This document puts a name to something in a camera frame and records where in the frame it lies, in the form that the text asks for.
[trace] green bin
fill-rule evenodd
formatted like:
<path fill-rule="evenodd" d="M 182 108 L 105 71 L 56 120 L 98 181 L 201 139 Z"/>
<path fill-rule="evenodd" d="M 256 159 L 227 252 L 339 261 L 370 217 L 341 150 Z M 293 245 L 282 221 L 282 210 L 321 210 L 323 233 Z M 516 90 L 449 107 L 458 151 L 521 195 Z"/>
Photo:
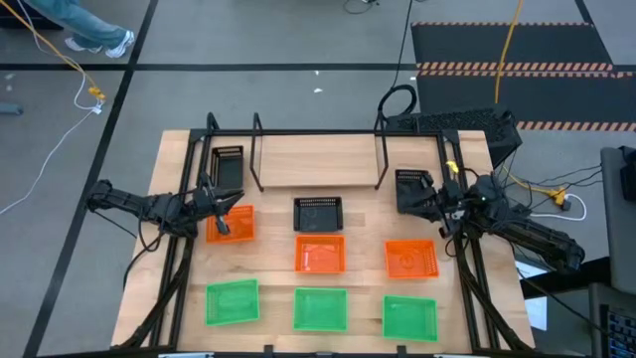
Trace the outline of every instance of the green bin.
<path fill-rule="evenodd" d="M 382 330 L 389 339 L 437 342 L 437 302 L 423 297 L 385 295 Z"/>
<path fill-rule="evenodd" d="M 257 279 L 208 285 L 206 289 L 206 325 L 249 322 L 259 318 Z"/>
<path fill-rule="evenodd" d="M 344 288 L 296 288 L 294 330 L 346 332 L 347 290 Z"/>

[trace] wooden table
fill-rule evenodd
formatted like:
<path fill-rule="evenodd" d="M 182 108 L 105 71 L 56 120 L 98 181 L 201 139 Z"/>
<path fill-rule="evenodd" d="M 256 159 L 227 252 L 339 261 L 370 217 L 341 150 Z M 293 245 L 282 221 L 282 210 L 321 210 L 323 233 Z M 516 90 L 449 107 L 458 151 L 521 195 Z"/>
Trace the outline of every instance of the wooden table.
<path fill-rule="evenodd" d="M 154 168 L 150 193 L 177 192 L 187 148 L 188 131 L 165 131 Z M 491 171 L 483 132 L 460 132 L 466 167 L 479 173 Z M 242 145 L 245 196 L 240 204 L 256 210 L 256 239 L 234 245 L 210 245 L 203 235 L 195 242 L 190 279 L 183 312 L 179 350 L 262 352 L 273 344 L 276 352 L 395 353 L 406 345 L 409 353 L 470 352 L 466 317 L 457 265 L 444 253 L 438 224 L 399 215 L 396 210 L 395 169 L 428 170 L 436 186 L 442 183 L 434 138 L 387 137 L 390 168 L 379 190 L 368 188 L 267 188 L 259 192 L 249 175 L 250 138 L 217 136 L 212 147 Z M 341 196 L 343 234 L 347 240 L 347 271 L 343 274 L 294 272 L 293 198 Z M 147 238 L 156 228 L 144 225 Z M 205 232 L 205 223 L 199 225 Z M 432 239 L 440 270 L 439 278 L 389 280 L 385 271 L 384 241 Z M 146 316 L 157 299 L 167 240 L 158 252 L 147 255 L 131 271 L 124 292 L 112 343 L 121 343 Z M 533 336 L 520 289 L 510 245 L 484 236 L 481 241 L 491 297 L 510 326 L 529 345 Z M 141 250 L 139 243 L 135 252 Z M 260 283 L 259 321 L 227 326 L 205 325 L 206 285 L 242 278 Z M 293 291 L 297 286 L 345 287 L 349 292 L 349 330 L 346 333 L 298 332 L 292 329 Z M 385 294 L 415 295 L 437 300 L 439 342 L 388 340 L 382 336 L 382 299 Z M 475 300 L 482 346 L 488 345 L 483 311 Z M 167 342 L 173 308 L 166 309 L 162 342 Z"/>

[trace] black floor mat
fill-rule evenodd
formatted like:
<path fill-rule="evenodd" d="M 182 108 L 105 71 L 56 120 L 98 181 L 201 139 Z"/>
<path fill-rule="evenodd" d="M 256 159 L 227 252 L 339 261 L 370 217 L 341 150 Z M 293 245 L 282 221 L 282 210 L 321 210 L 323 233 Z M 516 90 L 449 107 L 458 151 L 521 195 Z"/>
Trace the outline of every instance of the black floor mat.
<path fill-rule="evenodd" d="M 448 73 L 423 71 L 417 77 L 422 112 L 494 103 L 494 72 L 469 72 L 469 76 Z M 527 129 L 633 130 L 631 124 L 623 123 L 636 122 L 635 79 L 623 74 L 587 76 L 505 73 L 499 103 L 507 106 L 520 126 Z"/>
<path fill-rule="evenodd" d="M 418 63 L 497 63 L 509 26 L 506 23 L 414 23 L 411 31 L 415 59 Z M 611 63 L 594 26 L 584 23 L 520 24 L 513 33 L 506 61 Z"/>

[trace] orange bin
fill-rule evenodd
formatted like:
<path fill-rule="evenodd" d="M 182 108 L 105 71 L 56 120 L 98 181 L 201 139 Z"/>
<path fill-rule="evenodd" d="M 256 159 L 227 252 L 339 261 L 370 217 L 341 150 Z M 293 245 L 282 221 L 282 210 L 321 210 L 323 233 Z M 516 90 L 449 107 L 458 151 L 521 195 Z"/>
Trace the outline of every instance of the orange bin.
<path fill-rule="evenodd" d="M 437 254 L 432 240 L 385 242 L 389 278 L 438 277 Z"/>
<path fill-rule="evenodd" d="M 222 235 L 217 228 L 217 217 L 208 218 L 206 242 L 209 244 L 227 244 L 254 240 L 254 206 L 241 205 L 230 209 L 225 216 L 230 228 L 229 235 Z"/>
<path fill-rule="evenodd" d="M 299 235 L 296 237 L 296 272 L 342 273 L 345 271 L 345 237 Z"/>

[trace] person's leg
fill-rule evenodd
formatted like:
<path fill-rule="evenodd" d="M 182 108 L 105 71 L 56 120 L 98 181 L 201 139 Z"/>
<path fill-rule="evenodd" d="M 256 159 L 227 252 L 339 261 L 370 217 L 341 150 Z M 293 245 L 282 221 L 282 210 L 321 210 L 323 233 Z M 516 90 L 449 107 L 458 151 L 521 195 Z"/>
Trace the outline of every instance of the person's leg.
<path fill-rule="evenodd" d="M 42 15 L 73 31 L 76 34 L 74 40 L 82 47 L 94 48 L 95 45 L 104 45 L 109 49 L 115 49 L 126 38 L 126 30 L 92 15 L 79 5 L 78 0 L 27 1 Z"/>

